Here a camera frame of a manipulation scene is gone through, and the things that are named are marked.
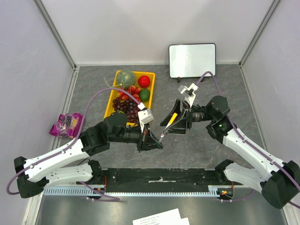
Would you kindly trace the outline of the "white whiteboard marker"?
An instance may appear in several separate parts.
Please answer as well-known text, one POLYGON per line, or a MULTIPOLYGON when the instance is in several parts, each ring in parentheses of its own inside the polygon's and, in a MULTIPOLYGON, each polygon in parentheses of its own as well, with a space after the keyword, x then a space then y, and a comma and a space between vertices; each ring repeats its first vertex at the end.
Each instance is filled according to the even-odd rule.
POLYGON ((163 138, 165 136, 165 133, 167 131, 167 128, 169 128, 170 126, 171 126, 171 124, 168 122, 167 125, 166 125, 166 127, 165 127, 165 129, 164 129, 164 131, 162 132, 162 134, 160 136, 160 139, 159 139, 160 142, 162 142, 162 140, 163 140, 163 138))

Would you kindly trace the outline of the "yellow marker cap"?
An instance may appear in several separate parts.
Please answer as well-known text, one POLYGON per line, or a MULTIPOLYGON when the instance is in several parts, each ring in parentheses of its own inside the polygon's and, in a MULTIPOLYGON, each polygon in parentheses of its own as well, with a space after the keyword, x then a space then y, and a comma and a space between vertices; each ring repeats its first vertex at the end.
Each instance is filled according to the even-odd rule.
POLYGON ((176 119, 177 116, 178 116, 178 114, 174 112, 173 115, 172 115, 172 117, 169 120, 169 123, 172 124, 175 121, 175 119, 176 119))

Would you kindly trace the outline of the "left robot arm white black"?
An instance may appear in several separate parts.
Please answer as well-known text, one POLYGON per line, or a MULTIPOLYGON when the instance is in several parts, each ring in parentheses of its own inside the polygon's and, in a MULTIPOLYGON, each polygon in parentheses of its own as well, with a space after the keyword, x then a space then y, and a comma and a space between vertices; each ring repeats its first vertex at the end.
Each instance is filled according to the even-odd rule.
POLYGON ((15 158, 16 181, 21 198, 36 196, 45 189, 60 184, 94 185, 104 181, 104 172, 96 160, 79 166, 67 165, 108 150, 110 143, 134 143, 138 151, 162 149, 162 143, 150 130, 149 121, 153 117, 148 116, 147 111, 139 112, 139 116, 142 117, 139 125, 128 127, 126 114, 114 112, 82 132, 77 140, 52 152, 32 159, 15 158))

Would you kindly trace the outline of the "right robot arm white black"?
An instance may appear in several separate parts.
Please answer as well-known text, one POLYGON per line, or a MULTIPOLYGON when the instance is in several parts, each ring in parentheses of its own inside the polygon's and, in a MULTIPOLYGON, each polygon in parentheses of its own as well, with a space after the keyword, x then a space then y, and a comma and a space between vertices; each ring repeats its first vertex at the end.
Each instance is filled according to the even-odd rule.
POLYGON ((237 182, 261 193, 274 208, 282 209, 300 192, 300 167, 284 162, 249 139, 229 118, 230 108, 223 96, 214 96, 207 105, 189 105, 177 99, 160 123, 164 134, 186 134, 193 123, 209 121, 206 129, 212 139, 232 149, 252 165, 251 169, 225 160, 215 169, 219 184, 237 182))

